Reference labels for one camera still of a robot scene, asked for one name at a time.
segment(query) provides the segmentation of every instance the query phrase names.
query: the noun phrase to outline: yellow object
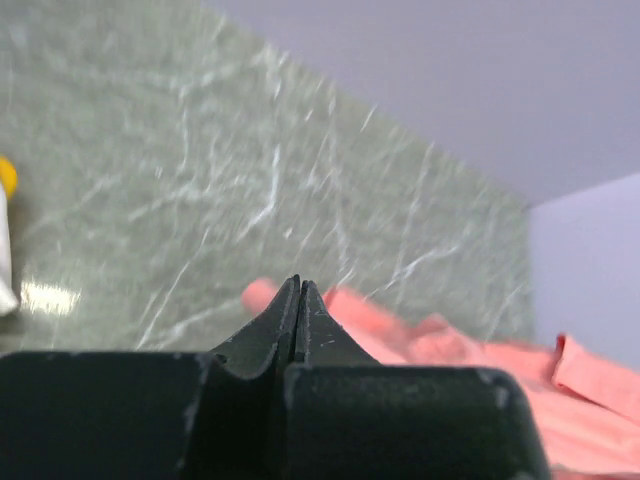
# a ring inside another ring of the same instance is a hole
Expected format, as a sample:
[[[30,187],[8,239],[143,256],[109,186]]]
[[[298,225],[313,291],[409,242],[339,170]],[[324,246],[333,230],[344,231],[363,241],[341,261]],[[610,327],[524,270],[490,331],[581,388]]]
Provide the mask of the yellow object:
[[[9,200],[18,188],[18,173],[6,157],[0,155],[0,183]]]

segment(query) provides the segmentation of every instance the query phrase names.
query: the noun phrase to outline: purple wall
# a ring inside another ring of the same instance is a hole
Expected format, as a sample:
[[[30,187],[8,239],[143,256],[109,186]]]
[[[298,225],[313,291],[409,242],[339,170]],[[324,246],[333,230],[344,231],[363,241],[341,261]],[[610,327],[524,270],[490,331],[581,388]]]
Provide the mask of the purple wall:
[[[639,0],[206,0],[538,204],[640,172]]]
[[[640,368],[640,175],[532,210],[538,340],[572,332]]]

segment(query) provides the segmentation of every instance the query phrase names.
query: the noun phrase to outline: countertop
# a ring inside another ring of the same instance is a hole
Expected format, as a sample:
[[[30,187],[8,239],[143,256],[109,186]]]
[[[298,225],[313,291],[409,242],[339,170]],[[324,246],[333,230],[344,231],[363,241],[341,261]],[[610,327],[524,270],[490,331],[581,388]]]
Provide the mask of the countertop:
[[[293,273],[532,335],[520,198],[195,1],[1,0],[0,112],[4,351],[209,349]]]

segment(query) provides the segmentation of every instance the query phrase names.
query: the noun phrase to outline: white cloth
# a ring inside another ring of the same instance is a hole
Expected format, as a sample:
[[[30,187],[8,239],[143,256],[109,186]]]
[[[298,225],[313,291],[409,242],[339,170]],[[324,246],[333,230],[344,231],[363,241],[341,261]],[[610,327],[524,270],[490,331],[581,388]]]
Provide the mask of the white cloth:
[[[11,313],[17,307],[18,299],[11,290],[11,245],[7,218],[7,196],[0,186],[0,316]]]

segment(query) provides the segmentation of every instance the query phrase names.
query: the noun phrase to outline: pink cloth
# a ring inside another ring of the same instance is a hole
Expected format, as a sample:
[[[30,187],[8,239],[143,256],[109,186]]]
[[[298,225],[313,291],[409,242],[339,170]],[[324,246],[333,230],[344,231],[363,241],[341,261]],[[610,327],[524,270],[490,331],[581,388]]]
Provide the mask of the pink cloth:
[[[243,303],[257,314],[276,291],[270,281],[256,280],[245,290]],[[567,335],[558,336],[555,349],[484,343],[438,314],[409,327],[345,288],[331,289],[324,299],[331,316],[381,363],[490,366],[509,372],[529,399],[554,478],[640,479],[637,373],[589,353]]]

